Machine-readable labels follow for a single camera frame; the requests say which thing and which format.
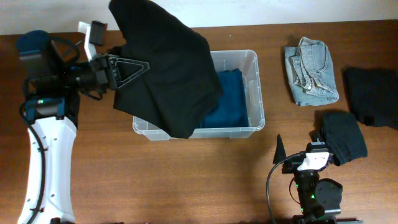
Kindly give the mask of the clear plastic storage bin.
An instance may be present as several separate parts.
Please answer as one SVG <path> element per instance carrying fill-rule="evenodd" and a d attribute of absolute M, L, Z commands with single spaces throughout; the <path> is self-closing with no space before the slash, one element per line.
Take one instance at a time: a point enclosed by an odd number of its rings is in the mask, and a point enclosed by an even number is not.
<path fill-rule="evenodd" d="M 212 51 L 211 56 L 214 61 L 215 70 L 218 72 L 233 70 L 235 68 L 242 71 L 246 108 L 248 112 L 248 126 L 237 128 L 195 129 L 190 137 L 192 139 L 248 138 L 256 131 L 260 131 L 266 123 L 257 54 L 250 49 L 221 50 Z"/>

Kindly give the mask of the black garment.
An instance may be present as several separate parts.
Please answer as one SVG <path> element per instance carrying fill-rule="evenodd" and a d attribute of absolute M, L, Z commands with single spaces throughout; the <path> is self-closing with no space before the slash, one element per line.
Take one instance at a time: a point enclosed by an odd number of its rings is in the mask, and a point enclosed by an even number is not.
<path fill-rule="evenodd" d="M 343 78 L 350 110 L 360 123 L 397 129 L 397 70 L 348 67 Z"/>
<path fill-rule="evenodd" d="M 152 1 L 113 0 L 108 8 L 126 41 L 120 57 L 150 66 L 115 91 L 114 109 L 189 138 L 223 92 L 207 40 Z"/>

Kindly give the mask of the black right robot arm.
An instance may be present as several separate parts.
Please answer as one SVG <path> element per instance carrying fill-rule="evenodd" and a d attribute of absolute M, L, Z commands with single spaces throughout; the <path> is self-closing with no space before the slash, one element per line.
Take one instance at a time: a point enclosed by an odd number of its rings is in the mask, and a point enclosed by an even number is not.
<path fill-rule="evenodd" d="M 333 163 L 333 153 L 319 140 L 307 144 L 305 151 L 286 155 L 282 137 L 277 136 L 273 168 L 267 176 L 266 197 L 270 197 L 271 175 L 281 167 L 283 174 L 292 174 L 290 184 L 295 184 L 301 214 L 292 218 L 294 223 L 363 223 L 357 218 L 338 219 L 341 214 L 343 186 L 329 178 L 320 178 L 319 173 Z"/>

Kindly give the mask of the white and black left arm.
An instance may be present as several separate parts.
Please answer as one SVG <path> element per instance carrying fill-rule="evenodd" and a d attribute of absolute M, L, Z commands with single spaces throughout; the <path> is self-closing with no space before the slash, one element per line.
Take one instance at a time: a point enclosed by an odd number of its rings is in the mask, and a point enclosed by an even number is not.
<path fill-rule="evenodd" d="M 19 223 L 74 223 L 71 199 L 72 149 L 78 129 L 80 96 L 118 90 L 149 71 L 148 62 L 95 54 L 85 40 L 88 61 L 67 39 L 33 30 L 17 41 L 19 59 L 28 76 L 19 114 L 27 125 L 30 164 Z"/>

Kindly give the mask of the dark green folded garment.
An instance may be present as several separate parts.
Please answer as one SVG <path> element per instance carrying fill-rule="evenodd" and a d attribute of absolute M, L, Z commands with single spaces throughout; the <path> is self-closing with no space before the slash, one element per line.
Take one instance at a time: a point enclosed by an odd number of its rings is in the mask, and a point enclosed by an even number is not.
<path fill-rule="evenodd" d="M 333 154 L 333 163 L 336 166 L 368 156 L 363 134 L 352 113 L 345 111 L 325 113 L 320 135 Z"/>

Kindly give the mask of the folded teal blue shirt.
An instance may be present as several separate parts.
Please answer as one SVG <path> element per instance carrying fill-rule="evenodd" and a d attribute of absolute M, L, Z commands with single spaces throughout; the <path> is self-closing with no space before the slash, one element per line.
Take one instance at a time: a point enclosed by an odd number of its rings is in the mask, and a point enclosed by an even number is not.
<path fill-rule="evenodd" d="M 248 111 L 243 74 L 240 69 L 218 73 L 223 94 L 218 104 L 199 124 L 199 128 L 240 128 L 248 127 Z"/>

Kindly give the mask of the folded light blue jeans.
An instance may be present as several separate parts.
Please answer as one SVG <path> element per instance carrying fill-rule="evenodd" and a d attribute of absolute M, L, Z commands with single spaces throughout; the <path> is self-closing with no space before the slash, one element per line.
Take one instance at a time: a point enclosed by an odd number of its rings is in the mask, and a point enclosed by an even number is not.
<path fill-rule="evenodd" d="M 323 106 L 340 99 L 328 46 L 302 37 L 298 46 L 284 47 L 285 69 L 296 105 Z"/>

